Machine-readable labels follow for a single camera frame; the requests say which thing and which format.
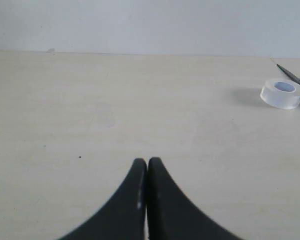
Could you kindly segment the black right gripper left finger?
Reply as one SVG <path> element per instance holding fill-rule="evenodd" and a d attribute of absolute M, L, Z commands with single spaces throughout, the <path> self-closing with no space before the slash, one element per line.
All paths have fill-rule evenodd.
<path fill-rule="evenodd" d="M 136 158 L 111 198 L 62 240 L 143 240 L 145 238 L 147 164 Z"/>

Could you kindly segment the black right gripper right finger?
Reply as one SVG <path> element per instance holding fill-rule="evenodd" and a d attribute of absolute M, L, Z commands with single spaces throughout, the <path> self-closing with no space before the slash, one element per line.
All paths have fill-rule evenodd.
<path fill-rule="evenodd" d="M 159 157 L 148 162 L 146 204 L 151 240 L 239 239 L 187 198 Z"/>

